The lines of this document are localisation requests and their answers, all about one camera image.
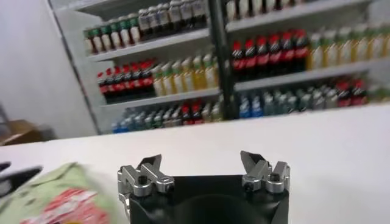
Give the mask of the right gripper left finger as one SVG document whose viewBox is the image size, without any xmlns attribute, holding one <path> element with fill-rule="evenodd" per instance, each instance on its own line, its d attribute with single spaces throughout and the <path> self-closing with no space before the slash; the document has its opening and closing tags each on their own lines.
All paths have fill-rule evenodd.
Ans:
<svg viewBox="0 0 390 224">
<path fill-rule="evenodd" d="M 143 158 L 134 168 L 121 166 L 117 171 L 118 198 L 124 205 L 125 213 L 130 213 L 131 196 L 143 198 L 157 192 L 167 195 L 175 188 L 174 177 L 160 171 L 162 155 Z"/>
</svg>

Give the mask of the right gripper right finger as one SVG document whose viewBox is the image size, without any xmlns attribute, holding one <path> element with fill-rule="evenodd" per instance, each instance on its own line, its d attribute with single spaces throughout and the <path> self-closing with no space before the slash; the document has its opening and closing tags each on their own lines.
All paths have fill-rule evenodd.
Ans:
<svg viewBox="0 0 390 224">
<path fill-rule="evenodd" d="M 266 189 L 271 194 L 281 194 L 290 189 L 290 171 L 288 163 L 278 161 L 274 167 L 260 154 L 240 151 L 241 161 L 246 174 L 241 185 L 245 192 Z"/>
</svg>

